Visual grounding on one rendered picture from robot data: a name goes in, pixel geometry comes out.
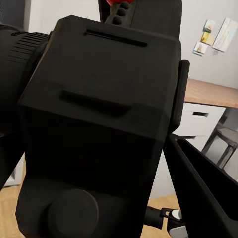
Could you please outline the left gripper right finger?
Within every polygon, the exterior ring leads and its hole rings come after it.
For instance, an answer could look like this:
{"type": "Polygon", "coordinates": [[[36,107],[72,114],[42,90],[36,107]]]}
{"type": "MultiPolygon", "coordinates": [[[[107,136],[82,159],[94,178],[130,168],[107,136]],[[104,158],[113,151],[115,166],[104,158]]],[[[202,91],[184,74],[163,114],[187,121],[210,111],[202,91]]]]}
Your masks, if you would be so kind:
{"type": "Polygon", "coordinates": [[[238,238],[238,182],[182,136],[163,151],[188,238],[238,238]]]}

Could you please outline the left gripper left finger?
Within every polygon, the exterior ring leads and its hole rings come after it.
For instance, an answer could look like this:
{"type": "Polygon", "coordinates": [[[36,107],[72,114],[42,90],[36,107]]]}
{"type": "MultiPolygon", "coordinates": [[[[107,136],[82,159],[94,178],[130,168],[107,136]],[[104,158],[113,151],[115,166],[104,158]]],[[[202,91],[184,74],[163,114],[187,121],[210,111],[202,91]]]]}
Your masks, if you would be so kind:
{"type": "Polygon", "coordinates": [[[0,137],[0,191],[23,154],[25,149],[21,132],[0,137]]]}

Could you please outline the digital camera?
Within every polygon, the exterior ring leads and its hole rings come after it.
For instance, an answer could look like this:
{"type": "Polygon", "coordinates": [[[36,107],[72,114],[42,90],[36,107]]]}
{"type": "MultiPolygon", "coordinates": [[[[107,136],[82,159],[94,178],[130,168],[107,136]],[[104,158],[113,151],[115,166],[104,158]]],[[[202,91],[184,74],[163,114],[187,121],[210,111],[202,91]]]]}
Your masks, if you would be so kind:
{"type": "Polygon", "coordinates": [[[0,137],[21,132],[26,238],[140,238],[190,63],[181,0],[98,0],[50,34],[0,24],[0,137]]]}

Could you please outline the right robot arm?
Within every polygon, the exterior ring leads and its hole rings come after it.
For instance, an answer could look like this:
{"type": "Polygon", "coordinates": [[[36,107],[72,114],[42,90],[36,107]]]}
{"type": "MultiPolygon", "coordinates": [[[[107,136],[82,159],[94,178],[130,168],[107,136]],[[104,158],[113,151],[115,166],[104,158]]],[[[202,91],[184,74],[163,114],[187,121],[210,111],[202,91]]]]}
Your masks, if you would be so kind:
{"type": "Polygon", "coordinates": [[[168,218],[167,232],[172,238],[188,238],[181,210],[147,206],[144,224],[162,229],[164,217],[168,218]],[[166,212],[170,215],[166,215],[166,212]]]}

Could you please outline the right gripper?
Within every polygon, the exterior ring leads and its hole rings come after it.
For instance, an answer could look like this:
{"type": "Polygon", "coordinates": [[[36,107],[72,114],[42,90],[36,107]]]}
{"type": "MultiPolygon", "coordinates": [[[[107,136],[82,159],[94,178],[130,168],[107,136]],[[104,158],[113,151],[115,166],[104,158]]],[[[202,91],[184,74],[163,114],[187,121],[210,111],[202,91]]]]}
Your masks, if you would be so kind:
{"type": "Polygon", "coordinates": [[[150,226],[150,219],[151,219],[152,209],[153,209],[153,207],[147,206],[145,219],[144,219],[144,224],[145,225],[150,226]]]}

